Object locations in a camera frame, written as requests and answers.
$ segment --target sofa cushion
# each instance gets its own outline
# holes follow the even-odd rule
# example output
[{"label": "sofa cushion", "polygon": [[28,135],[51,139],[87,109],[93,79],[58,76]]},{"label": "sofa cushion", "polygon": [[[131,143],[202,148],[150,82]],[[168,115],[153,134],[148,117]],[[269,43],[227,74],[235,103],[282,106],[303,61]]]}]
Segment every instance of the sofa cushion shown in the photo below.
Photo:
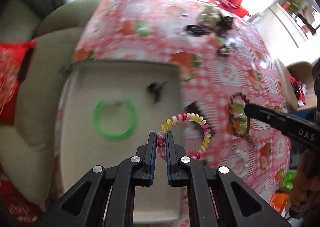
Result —
[{"label": "sofa cushion", "polygon": [[26,4],[10,0],[0,15],[0,41],[29,41],[40,23],[41,19]]},{"label": "sofa cushion", "polygon": [[41,205],[49,190],[52,148],[30,147],[14,127],[0,125],[0,161],[13,185],[30,202]]},{"label": "sofa cushion", "polygon": [[37,48],[28,76],[21,84],[14,126],[29,146],[53,147],[58,102],[69,65],[83,28],[52,32],[36,38]]},{"label": "sofa cushion", "polygon": [[36,38],[28,76],[21,84],[14,127],[0,125],[0,163],[15,187],[34,204],[48,195],[53,164],[55,118],[70,64],[83,28],[70,28]]},{"label": "sofa cushion", "polygon": [[61,6],[49,14],[36,31],[36,37],[57,30],[85,27],[101,0],[78,0]]}]

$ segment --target colorful bead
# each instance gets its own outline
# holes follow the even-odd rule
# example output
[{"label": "colorful bead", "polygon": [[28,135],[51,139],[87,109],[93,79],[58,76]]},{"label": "colorful bead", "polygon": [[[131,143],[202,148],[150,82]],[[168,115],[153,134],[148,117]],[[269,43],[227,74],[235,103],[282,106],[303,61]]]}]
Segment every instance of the colorful bead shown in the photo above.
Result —
[{"label": "colorful bead", "polygon": [[165,139],[161,136],[157,136],[157,143],[163,144],[165,142]]},{"label": "colorful bead", "polygon": [[200,118],[199,114],[196,114],[195,118],[193,119],[193,121],[197,121],[197,120],[199,120],[199,118]]},{"label": "colorful bead", "polygon": [[172,124],[176,125],[178,123],[178,119],[176,116],[172,116]]},{"label": "colorful bead", "polygon": [[161,149],[165,148],[165,145],[164,144],[160,144],[160,143],[157,143],[157,146]]},{"label": "colorful bead", "polygon": [[160,156],[166,154],[166,150],[163,148],[158,148],[158,152],[160,153]]},{"label": "colorful bead", "polygon": [[158,148],[159,153],[165,153],[165,148]]},{"label": "colorful bead", "polygon": [[202,142],[202,145],[204,145],[206,148],[208,147],[208,143],[205,142],[205,141]]},{"label": "colorful bead", "polygon": [[182,115],[181,115],[181,114],[178,114],[178,115],[177,115],[177,119],[178,119],[178,123],[179,123],[179,122],[182,122]]},{"label": "colorful bead", "polygon": [[162,131],[162,130],[158,130],[158,135],[160,135],[161,137],[164,137],[165,136],[165,133]]},{"label": "colorful bead", "polygon": [[161,129],[164,133],[166,133],[168,131],[168,126],[166,124],[161,124]]},{"label": "colorful bead", "polygon": [[199,122],[200,125],[204,125],[206,123],[207,123],[207,121],[205,119],[203,121]]},{"label": "colorful bead", "polygon": [[163,158],[163,159],[164,159],[164,161],[166,161],[166,162],[167,162],[167,154],[164,154],[163,156],[161,156],[161,155],[160,155],[160,157],[161,157],[161,158]]},{"label": "colorful bead", "polygon": [[172,127],[172,121],[170,119],[167,119],[167,125],[168,125],[168,128]]},{"label": "colorful bead", "polygon": [[202,155],[206,152],[206,149],[210,143],[210,137],[211,137],[211,130],[209,127],[209,124],[207,124],[207,121],[203,119],[202,116],[199,116],[198,114],[194,113],[183,113],[183,114],[178,114],[176,116],[172,116],[171,119],[167,119],[166,123],[161,125],[161,129],[158,130],[157,132],[157,146],[158,146],[158,152],[160,153],[160,157],[163,158],[165,161],[167,161],[167,155],[166,155],[166,148],[165,148],[165,134],[168,131],[169,128],[171,128],[173,125],[176,125],[179,122],[182,121],[195,121],[199,123],[202,127],[202,130],[204,132],[204,140],[202,142],[202,145],[198,152],[195,153],[191,158],[195,160],[199,160]]}]

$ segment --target black hair tie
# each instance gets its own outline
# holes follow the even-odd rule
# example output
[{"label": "black hair tie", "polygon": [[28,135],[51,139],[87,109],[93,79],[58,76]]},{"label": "black hair tie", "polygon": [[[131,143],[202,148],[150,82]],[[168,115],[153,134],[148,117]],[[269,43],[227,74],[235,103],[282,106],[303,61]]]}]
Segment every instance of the black hair tie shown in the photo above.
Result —
[{"label": "black hair tie", "polygon": [[197,36],[206,35],[208,34],[204,28],[200,27],[199,25],[187,25],[184,28],[189,34],[194,34]]}]

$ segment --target silver screw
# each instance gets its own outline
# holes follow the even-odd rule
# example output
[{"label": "silver screw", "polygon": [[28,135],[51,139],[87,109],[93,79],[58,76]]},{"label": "silver screw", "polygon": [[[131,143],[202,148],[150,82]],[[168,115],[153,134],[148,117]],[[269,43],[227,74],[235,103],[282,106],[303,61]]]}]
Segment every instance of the silver screw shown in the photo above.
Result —
[{"label": "silver screw", "polygon": [[229,168],[227,168],[226,166],[221,166],[219,167],[219,172],[222,174],[229,173]]},{"label": "silver screw", "polygon": [[133,156],[133,157],[131,158],[131,161],[134,162],[134,163],[137,163],[137,162],[139,162],[140,160],[141,160],[141,158],[138,157],[138,156]]},{"label": "silver screw", "polygon": [[93,171],[94,173],[99,173],[99,172],[102,171],[102,166],[94,166],[93,169],[92,169],[92,171]]},{"label": "silver screw", "polygon": [[181,160],[181,162],[183,162],[183,163],[189,163],[189,162],[191,161],[191,158],[189,158],[189,157],[187,157],[187,156],[184,156],[184,157],[182,157],[180,160]]}]

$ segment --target black object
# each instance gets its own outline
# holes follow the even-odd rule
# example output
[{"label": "black object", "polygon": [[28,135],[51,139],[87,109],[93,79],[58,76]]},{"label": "black object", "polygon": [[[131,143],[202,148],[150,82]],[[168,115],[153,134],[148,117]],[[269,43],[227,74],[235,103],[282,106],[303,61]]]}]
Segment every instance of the black object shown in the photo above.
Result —
[{"label": "black object", "polygon": [[19,69],[19,73],[17,76],[17,80],[19,83],[23,83],[23,81],[26,79],[28,70],[32,61],[33,52],[35,48],[30,48],[26,51],[26,54],[23,58],[23,61],[21,63],[21,67]]},{"label": "black object", "polygon": [[154,132],[150,132],[148,144],[138,147],[136,156],[140,161],[131,157],[119,166],[93,167],[33,227],[101,227],[111,187],[104,226],[132,226],[135,187],[153,183],[156,160]]},{"label": "black object", "polygon": [[16,219],[12,216],[12,214],[7,209],[7,205],[0,196],[0,221],[1,226],[5,227],[19,227],[16,222]]},{"label": "black object", "polygon": [[174,144],[172,132],[166,133],[165,141],[168,183],[187,187],[191,227],[291,226],[229,168],[202,166],[186,157],[184,148]]},{"label": "black object", "polygon": [[[187,113],[193,113],[193,114],[199,114],[199,116],[202,116],[203,118],[206,118],[206,116],[199,110],[198,104],[197,102],[193,102],[190,103],[188,106],[186,106],[186,112]],[[193,121],[194,126],[196,127],[196,130],[203,135],[203,129],[201,127],[201,125],[195,121]],[[213,127],[211,126],[211,123],[207,121],[207,123],[209,124],[209,129],[211,130],[210,134],[211,137],[215,135],[215,131],[213,129]]]},{"label": "black object", "polygon": [[[172,132],[166,133],[165,141],[168,183],[172,187],[187,187],[191,227],[290,226],[230,169],[209,168],[185,157],[184,148],[174,144]],[[33,226],[100,227],[113,187],[103,226],[131,227],[134,190],[136,186],[152,184],[155,153],[156,134],[150,132],[148,144],[137,149],[140,161],[134,162],[132,157],[119,166],[106,169],[96,166],[100,172],[94,167]]]},{"label": "black object", "polygon": [[317,111],[320,112],[320,59],[312,68],[312,77],[315,88],[315,95],[317,96]]},{"label": "black object", "polygon": [[226,30],[232,29],[233,17],[229,16],[221,16],[221,27]]},{"label": "black object", "polygon": [[[251,118],[270,124],[271,127],[280,130],[283,135],[307,147],[307,158],[303,172],[307,180],[320,175],[320,125],[250,103],[244,107],[244,113]],[[295,219],[303,217],[315,195],[315,192],[308,190],[308,201],[302,204],[304,205],[303,209],[297,210],[291,207],[289,215]]]},{"label": "black object", "polygon": [[208,32],[199,25],[187,25],[184,29],[191,35],[201,36],[208,34]]},{"label": "black object", "polygon": [[147,91],[148,93],[153,95],[153,99],[155,103],[160,101],[161,92],[163,90],[163,86],[165,83],[166,82],[159,84],[157,82],[153,82],[151,85],[148,85]]}]

